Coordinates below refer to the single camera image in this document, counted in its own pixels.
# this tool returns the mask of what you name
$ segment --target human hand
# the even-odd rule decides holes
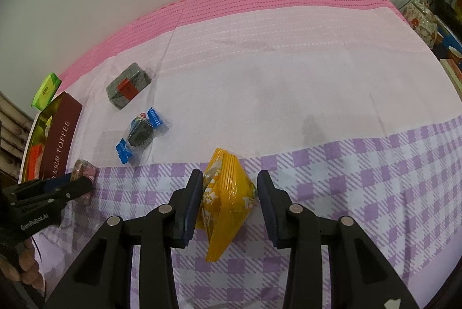
[[[26,249],[19,256],[19,266],[21,271],[11,266],[5,260],[0,259],[0,269],[7,279],[13,282],[22,281],[24,284],[31,284],[32,287],[44,291],[44,280],[38,272],[38,262],[35,260],[35,248],[32,239],[24,242]]]

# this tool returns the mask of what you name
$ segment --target red label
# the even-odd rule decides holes
[[[125,78],[119,85],[117,86],[117,90],[127,98],[127,100],[132,100],[135,96],[138,95],[139,91],[133,86],[127,78]]]

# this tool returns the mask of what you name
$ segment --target green packet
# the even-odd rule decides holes
[[[53,99],[61,82],[55,73],[48,74],[34,96],[32,107],[43,110]]]

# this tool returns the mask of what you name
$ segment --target open box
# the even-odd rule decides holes
[[[68,93],[62,92],[38,114],[29,137],[20,182],[49,179],[65,174],[72,138],[81,111],[82,104]],[[46,123],[51,116],[53,121],[47,138],[45,136]],[[34,156],[38,152],[37,146],[42,146],[39,169],[34,164],[37,158]]]

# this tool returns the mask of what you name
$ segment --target blue wrapper end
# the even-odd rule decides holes
[[[154,108],[150,108],[147,111],[147,116],[149,118],[149,121],[151,122],[152,126],[154,129],[160,125],[163,125],[163,121],[160,118],[160,116],[157,114],[157,112],[154,110]]]
[[[122,164],[128,163],[128,159],[133,156],[131,150],[126,145],[125,140],[122,138],[120,142],[115,146],[117,154]]]

